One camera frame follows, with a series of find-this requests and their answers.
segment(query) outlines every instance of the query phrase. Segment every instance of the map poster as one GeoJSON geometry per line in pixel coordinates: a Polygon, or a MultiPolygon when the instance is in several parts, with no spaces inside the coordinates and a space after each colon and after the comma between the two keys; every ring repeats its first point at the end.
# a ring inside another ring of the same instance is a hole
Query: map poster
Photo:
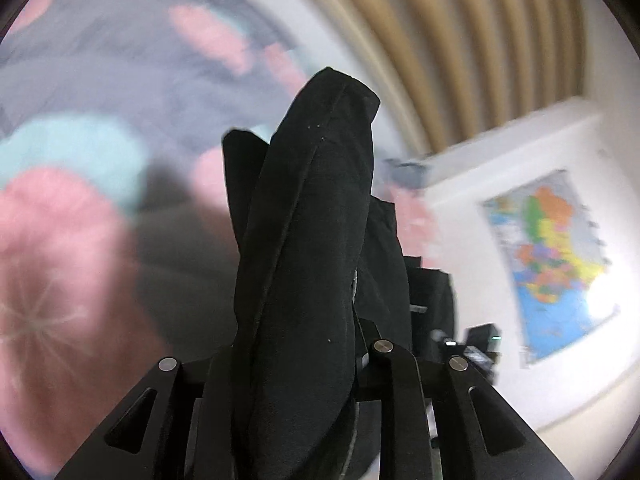
{"type": "Polygon", "coordinates": [[[617,311],[595,224],[567,176],[556,171],[483,204],[513,276],[528,362],[578,341],[617,311]]]}

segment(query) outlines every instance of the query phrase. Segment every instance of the white wall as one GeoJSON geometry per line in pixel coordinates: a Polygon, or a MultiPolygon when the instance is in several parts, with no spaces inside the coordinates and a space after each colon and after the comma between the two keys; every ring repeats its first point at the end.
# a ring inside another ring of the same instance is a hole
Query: white wall
{"type": "Polygon", "coordinates": [[[585,90],[604,114],[604,140],[640,195],[640,59],[602,0],[581,0],[585,90]]]}
{"type": "MultiPolygon", "coordinates": [[[[640,60],[602,0],[582,0],[582,8],[586,93],[603,111],[604,141],[640,194],[640,60]]],[[[640,413],[638,391],[640,364],[583,410],[540,431],[540,437],[577,480],[594,480],[624,444],[640,413]]]]}
{"type": "Polygon", "coordinates": [[[458,333],[488,322],[503,330],[496,387],[535,429],[584,406],[640,356],[640,203],[602,144],[601,127],[600,115],[578,100],[514,121],[435,159],[434,176],[455,167],[455,159],[476,166],[460,166],[461,173],[424,194],[440,230],[442,268],[453,278],[458,333]],[[520,145],[502,152],[514,138],[520,145]],[[570,347],[525,367],[511,274],[481,203],[560,169],[568,170],[599,224],[598,236],[612,261],[611,293],[621,311],[570,347]]]}

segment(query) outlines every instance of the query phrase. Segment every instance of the black mount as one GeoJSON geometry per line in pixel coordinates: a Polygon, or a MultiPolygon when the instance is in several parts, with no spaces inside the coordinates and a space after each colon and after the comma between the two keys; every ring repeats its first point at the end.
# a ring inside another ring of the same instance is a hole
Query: black mount
{"type": "MultiPolygon", "coordinates": [[[[374,323],[354,319],[355,399],[382,401],[381,480],[433,479],[428,402],[444,480],[572,478],[491,386],[486,354],[499,340],[492,325],[471,329],[465,344],[442,338],[443,362],[435,363],[416,360],[380,339],[374,323]]],[[[221,348],[204,361],[160,361],[56,480],[234,478],[230,356],[231,348],[221,348]]]]}

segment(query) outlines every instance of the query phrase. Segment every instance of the black fabric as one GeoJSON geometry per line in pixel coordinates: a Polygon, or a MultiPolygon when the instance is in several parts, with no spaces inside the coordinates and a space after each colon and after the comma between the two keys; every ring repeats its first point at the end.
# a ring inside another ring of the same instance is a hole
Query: black fabric
{"type": "Polygon", "coordinates": [[[422,258],[420,256],[405,256],[404,266],[409,269],[419,269],[422,266],[422,258]]]}
{"type": "Polygon", "coordinates": [[[441,330],[455,338],[456,315],[453,291],[448,274],[434,269],[406,268],[410,303],[427,307],[427,311],[411,313],[413,352],[427,361],[441,360],[438,345],[431,336],[441,330]]]}
{"type": "Polygon", "coordinates": [[[249,206],[269,145],[245,130],[232,130],[222,139],[226,195],[238,248],[246,231],[249,206]]]}
{"type": "Polygon", "coordinates": [[[380,404],[351,395],[352,311],[408,349],[412,318],[394,206],[370,196],[379,103],[325,69],[270,145],[240,130],[223,141],[240,249],[231,371],[240,480],[356,479],[380,450],[380,404]]]}
{"type": "Polygon", "coordinates": [[[358,317],[376,323],[381,337],[411,349],[409,283],[396,236],[396,210],[375,197],[369,205],[354,305],[358,317]]]}
{"type": "Polygon", "coordinates": [[[255,184],[236,281],[232,380],[236,435],[256,478],[304,467],[350,398],[351,282],[378,105],[356,80],[318,73],[271,139],[255,184]]]}

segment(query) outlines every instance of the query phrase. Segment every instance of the light blue pattern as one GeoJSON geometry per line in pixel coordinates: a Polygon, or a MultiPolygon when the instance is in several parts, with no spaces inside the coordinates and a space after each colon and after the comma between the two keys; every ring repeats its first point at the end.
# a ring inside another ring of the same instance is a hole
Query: light blue pattern
{"type": "Polygon", "coordinates": [[[594,329],[585,294],[577,288],[565,290],[555,304],[542,303],[525,286],[517,287],[518,302],[533,361],[551,355],[594,329]]]}
{"type": "Polygon", "coordinates": [[[145,189],[146,165],[146,150],[125,121],[98,114],[49,114],[22,124],[0,142],[0,189],[31,168],[63,168],[133,215],[145,189]]]}
{"type": "Polygon", "coordinates": [[[256,137],[260,137],[267,144],[271,142],[271,137],[273,137],[274,134],[273,128],[268,127],[266,124],[258,124],[251,128],[251,131],[256,137]]]}
{"type": "Polygon", "coordinates": [[[216,16],[221,22],[225,23],[225,25],[234,29],[243,38],[251,37],[251,29],[237,16],[231,16],[228,12],[225,12],[222,9],[207,7],[207,10],[216,16]]]}

